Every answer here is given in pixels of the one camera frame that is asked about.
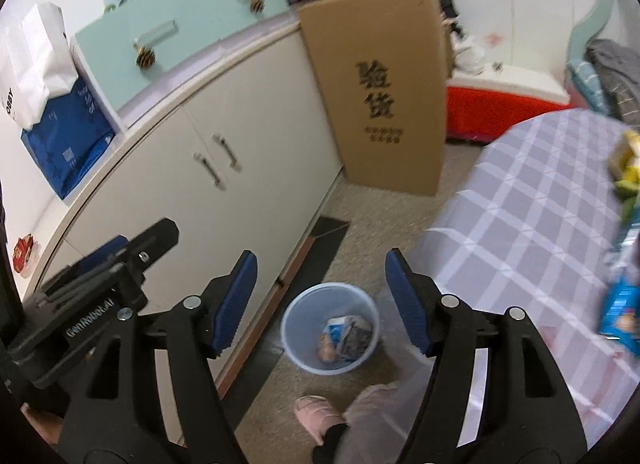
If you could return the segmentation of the white orange plastic bag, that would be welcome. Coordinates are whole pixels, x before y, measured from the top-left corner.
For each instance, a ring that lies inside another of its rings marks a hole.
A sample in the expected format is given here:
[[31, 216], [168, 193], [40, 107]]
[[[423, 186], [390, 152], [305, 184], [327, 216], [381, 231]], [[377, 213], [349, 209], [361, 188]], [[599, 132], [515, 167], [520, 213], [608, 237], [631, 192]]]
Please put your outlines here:
[[326, 363], [354, 362], [369, 348], [372, 325], [359, 315], [331, 317], [320, 335], [318, 356]]

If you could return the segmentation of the light blue trash bin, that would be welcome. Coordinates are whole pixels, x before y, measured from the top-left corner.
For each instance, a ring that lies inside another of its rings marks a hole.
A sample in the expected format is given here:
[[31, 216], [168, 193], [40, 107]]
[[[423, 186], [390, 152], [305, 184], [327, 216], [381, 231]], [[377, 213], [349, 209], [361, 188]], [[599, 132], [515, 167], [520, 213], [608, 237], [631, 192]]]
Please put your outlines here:
[[375, 351], [381, 318], [372, 297], [340, 282], [308, 288], [282, 317], [281, 343], [301, 370], [320, 376], [352, 372]]

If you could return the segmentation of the blue snack packet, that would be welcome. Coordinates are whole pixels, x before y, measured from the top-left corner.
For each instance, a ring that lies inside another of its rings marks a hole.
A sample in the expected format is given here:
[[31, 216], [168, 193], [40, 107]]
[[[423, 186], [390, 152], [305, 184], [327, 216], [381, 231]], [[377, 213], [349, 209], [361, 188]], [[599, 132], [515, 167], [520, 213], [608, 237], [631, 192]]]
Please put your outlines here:
[[600, 334], [639, 355], [639, 229], [631, 228], [611, 256], [610, 286], [603, 300]]

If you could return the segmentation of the blue paper bag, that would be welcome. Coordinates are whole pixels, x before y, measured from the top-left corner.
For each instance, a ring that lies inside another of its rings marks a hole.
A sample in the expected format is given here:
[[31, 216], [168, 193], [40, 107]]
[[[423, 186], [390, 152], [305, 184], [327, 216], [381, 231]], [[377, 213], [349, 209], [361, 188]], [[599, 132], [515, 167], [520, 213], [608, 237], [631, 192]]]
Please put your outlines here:
[[84, 78], [51, 98], [41, 120], [21, 140], [53, 192], [64, 199], [105, 153], [115, 130]]

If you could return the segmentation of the grey checked bed sheet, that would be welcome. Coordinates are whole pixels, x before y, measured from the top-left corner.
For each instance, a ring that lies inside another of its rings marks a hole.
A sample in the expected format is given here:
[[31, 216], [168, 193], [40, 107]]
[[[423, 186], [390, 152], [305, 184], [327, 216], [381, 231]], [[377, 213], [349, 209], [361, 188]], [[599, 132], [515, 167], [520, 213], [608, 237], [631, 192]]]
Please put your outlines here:
[[523, 308], [597, 441], [636, 389], [639, 361], [599, 332], [605, 257], [620, 227], [606, 161], [619, 121], [548, 112], [484, 148], [469, 180], [410, 255], [414, 271], [477, 310]]

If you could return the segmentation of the pink slipper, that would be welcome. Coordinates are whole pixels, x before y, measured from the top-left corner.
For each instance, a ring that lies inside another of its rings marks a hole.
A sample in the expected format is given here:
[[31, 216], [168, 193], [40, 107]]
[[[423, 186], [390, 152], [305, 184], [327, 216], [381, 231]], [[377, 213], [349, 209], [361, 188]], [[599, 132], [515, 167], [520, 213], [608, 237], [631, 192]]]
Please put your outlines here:
[[294, 404], [294, 413], [299, 424], [314, 439], [317, 444], [326, 441], [326, 434], [337, 426], [345, 428], [347, 423], [344, 416], [338, 412], [331, 402], [321, 396], [305, 396]]

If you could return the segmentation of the beige two-door cabinet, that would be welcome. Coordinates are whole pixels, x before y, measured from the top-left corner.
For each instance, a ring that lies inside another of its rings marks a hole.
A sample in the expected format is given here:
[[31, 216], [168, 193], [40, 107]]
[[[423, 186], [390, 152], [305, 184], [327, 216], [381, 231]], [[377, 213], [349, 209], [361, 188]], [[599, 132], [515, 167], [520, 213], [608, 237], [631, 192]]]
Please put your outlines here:
[[[242, 166], [212, 140], [220, 133]], [[193, 159], [205, 154], [226, 189]], [[153, 311], [198, 294], [244, 250], [258, 280], [232, 346], [213, 363], [228, 388], [280, 297], [280, 286], [340, 172], [334, 140], [302, 34], [291, 28], [183, 86], [119, 140], [70, 199], [44, 218], [32, 284], [116, 235], [133, 237], [162, 218], [178, 245], [148, 272]]]

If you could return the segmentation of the white paper bag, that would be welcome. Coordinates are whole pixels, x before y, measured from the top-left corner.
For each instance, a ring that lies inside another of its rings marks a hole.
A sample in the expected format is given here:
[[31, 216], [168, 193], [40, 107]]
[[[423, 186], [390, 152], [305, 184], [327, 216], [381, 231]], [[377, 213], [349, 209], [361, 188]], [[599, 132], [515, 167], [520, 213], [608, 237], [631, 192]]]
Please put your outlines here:
[[69, 94], [78, 79], [62, 8], [43, 2], [1, 33], [1, 108], [17, 126], [40, 123], [52, 98]]

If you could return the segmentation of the mint green drawer unit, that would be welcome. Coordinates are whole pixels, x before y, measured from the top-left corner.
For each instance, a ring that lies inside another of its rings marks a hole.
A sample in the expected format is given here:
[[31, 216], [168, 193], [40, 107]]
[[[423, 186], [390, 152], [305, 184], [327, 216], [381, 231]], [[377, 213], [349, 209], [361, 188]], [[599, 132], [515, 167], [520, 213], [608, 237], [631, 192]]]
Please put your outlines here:
[[[250, 12], [248, 0], [131, 0], [75, 41], [103, 100], [119, 110], [195, 54], [285, 12], [286, 0], [265, 0], [262, 14]], [[150, 69], [137, 66], [134, 44], [153, 49]]]

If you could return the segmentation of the red bed base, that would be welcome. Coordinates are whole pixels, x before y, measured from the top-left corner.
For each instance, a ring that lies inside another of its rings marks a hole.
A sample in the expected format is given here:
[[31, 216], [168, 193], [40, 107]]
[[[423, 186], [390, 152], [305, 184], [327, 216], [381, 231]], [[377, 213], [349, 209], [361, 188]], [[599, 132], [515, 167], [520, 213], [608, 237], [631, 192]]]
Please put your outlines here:
[[530, 118], [569, 109], [570, 104], [490, 90], [448, 86], [447, 138], [490, 143]]

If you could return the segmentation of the white clothes pile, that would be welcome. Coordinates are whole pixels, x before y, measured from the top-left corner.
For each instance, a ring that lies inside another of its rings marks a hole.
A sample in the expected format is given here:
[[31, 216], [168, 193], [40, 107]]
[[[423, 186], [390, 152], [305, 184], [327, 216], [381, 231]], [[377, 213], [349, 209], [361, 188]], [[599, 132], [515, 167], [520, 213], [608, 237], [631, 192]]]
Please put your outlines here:
[[438, 0], [442, 27], [448, 39], [451, 65], [465, 74], [478, 76], [485, 69], [485, 51], [459, 23], [460, 14], [454, 0]]

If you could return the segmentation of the folded grey blanket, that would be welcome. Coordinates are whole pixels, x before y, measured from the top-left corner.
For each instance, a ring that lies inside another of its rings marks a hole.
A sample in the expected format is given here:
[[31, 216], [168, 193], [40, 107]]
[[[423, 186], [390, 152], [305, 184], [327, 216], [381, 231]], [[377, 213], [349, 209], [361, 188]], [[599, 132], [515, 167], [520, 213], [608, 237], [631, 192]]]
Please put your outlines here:
[[587, 46], [616, 118], [639, 131], [639, 53], [610, 39], [596, 39]]

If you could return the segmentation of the tall brown cardboard box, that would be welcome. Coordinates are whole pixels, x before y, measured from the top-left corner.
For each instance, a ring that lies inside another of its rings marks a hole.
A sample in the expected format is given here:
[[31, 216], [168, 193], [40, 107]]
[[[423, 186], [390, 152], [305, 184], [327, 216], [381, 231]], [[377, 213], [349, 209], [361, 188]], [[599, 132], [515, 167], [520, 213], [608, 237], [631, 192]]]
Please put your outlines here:
[[347, 180], [436, 195], [448, 79], [438, 0], [322, 0], [298, 18]]

